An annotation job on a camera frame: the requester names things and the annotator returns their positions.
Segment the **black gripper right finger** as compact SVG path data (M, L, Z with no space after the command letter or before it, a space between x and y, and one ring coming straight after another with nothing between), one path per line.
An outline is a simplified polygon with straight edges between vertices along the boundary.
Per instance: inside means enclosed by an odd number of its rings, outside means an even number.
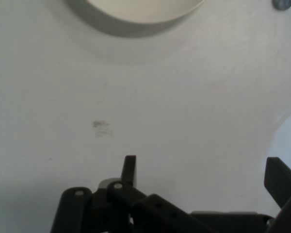
M268 157L264 187L279 206L268 233L291 233L291 169L278 157Z

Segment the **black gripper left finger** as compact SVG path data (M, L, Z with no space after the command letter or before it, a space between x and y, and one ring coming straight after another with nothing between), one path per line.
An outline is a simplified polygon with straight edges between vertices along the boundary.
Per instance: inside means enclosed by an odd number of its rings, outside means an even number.
M127 155L118 179L96 192L74 187L63 192L53 233L208 233L210 227L162 197L136 187L136 156Z

